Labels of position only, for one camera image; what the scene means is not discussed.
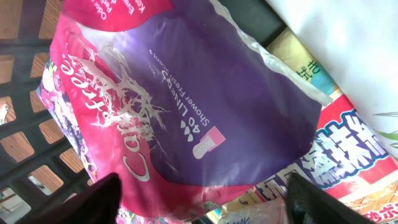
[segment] black object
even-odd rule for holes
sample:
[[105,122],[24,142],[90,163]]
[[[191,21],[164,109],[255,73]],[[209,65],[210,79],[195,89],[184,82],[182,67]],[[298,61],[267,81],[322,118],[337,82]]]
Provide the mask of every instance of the black object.
[[245,33],[267,47],[286,24],[265,0],[220,0]]
[[81,194],[24,224],[115,224],[121,199],[121,181],[107,175]]
[[290,176],[287,215],[294,224],[372,224],[299,174]]
[[[51,119],[50,113],[47,110],[34,113],[31,107],[30,91],[35,90],[41,80],[41,77],[30,78],[33,59],[37,53],[48,52],[52,41],[39,39],[45,4],[46,0],[24,0],[18,37],[0,40],[0,55],[14,56],[11,81],[0,85],[0,97],[11,97],[16,114],[15,121],[0,126],[0,139],[22,131],[35,151],[15,163],[0,144],[0,189],[10,187],[31,207],[21,221],[42,215],[72,193],[88,188],[89,179],[85,170],[76,174],[60,159],[60,154],[71,148],[65,137],[53,144],[45,140],[39,124]],[[47,165],[63,181],[63,185],[48,196],[27,178],[42,165]]]
[[214,223],[206,216],[202,216],[199,219],[192,221],[191,224],[214,224]]

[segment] floral print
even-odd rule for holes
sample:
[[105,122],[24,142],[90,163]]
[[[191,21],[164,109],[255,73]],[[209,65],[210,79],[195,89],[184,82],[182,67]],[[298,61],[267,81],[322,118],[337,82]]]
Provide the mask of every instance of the floral print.
[[[62,81],[59,75],[57,66],[51,60],[45,64],[42,82],[36,90],[37,95],[43,101],[45,107],[50,111],[50,114],[61,128],[64,135],[69,140],[70,144],[76,150],[83,165],[93,179],[94,182],[98,180],[98,168],[92,159],[90,152],[83,136],[81,135],[75,114],[73,112],[70,99],[65,92]],[[117,224],[164,224],[175,223],[167,218],[144,218],[133,214],[122,205],[119,208]]]

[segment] wooden slat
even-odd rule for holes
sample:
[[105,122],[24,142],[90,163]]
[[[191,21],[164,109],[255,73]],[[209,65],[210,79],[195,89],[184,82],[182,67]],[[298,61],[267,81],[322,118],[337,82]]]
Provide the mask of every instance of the wooden slat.
[[38,53],[33,59],[32,71],[30,72],[30,77],[42,77],[44,72],[44,65],[49,57],[48,53]]
[[47,142],[50,144],[53,144],[54,142],[63,138],[63,133],[54,119],[44,121],[39,125],[39,128],[42,131],[45,140],[47,140]]
[[12,100],[9,96],[0,98],[0,108],[2,108],[4,105],[7,105],[8,108],[6,120],[4,123],[14,121],[16,119],[16,116],[14,112],[14,107],[12,105]]
[[22,132],[10,135],[0,140],[3,148],[16,162],[20,162],[35,152],[29,141],[26,139],[25,134]]
[[39,96],[37,96],[35,90],[32,90],[30,92],[30,104],[32,105],[33,112],[35,113],[45,110],[45,106],[40,100]]
[[46,165],[37,168],[31,174],[51,192],[55,192],[63,185],[63,181]]
[[16,195],[16,194],[12,194],[12,195],[10,195],[10,196],[8,196],[8,197],[2,198],[2,199],[0,200],[0,204],[3,203],[3,202],[5,202],[5,201],[8,200],[8,199],[11,199],[11,198],[15,197],[15,196],[17,196],[17,195]]
[[68,165],[71,170],[78,173],[84,169],[83,163],[73,148],[68,149],[60,155],[61,160]]
[[11,81],[13,64],[14,64],[14,56],[0,55],[0,84]]
[[39,33],[40,39],[52,39],[54,37],[59,14],[62,10],[62,3],[63,1],[61,0],[47,0]]
[[23,0],[0,0],[0,39],[14,39],[18,35]]

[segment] pink product icon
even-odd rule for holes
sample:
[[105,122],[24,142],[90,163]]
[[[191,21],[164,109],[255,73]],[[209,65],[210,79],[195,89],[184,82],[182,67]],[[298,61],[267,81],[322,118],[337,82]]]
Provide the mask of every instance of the pink product icon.
[[195,156],[196,159],[201,159],[206,152],[210,152],[223,141],[225,141],[225,137],[216,126],[213,126],[204,137],[200,139],[200,142],[193,147],[193,156]]

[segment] black grid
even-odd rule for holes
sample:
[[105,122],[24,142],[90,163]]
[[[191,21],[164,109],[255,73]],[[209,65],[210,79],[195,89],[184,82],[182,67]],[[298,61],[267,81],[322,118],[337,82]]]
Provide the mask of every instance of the black grid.
[[[41,80],[41,77],[30,77],[35,54],[48,52],[52,41],[39,39],[45,4],[46,0],[24,0],[18,37],[0,39],[0,55],[14,56],[11,81],[0,85],[0,98],[10,96],[16,114],[14,121],[0,126],[0,139],[23,132],[35,151],[32,156],[15,163],[0,144],[0,189],[10,187],[31,207],[19,222],[31,220],[61,204],[72,193],[81,192],[88,187],[89,179],[84,169],[76,174],[61,160],[60,154],[71,148],[65,137],[53,144],[45,140],[39,124],[52,117],[47,110],[34,113],[30,104],[30,91],[35,90]],[[63,181],[51,195],[45,195],[27,178],[43,165]]]

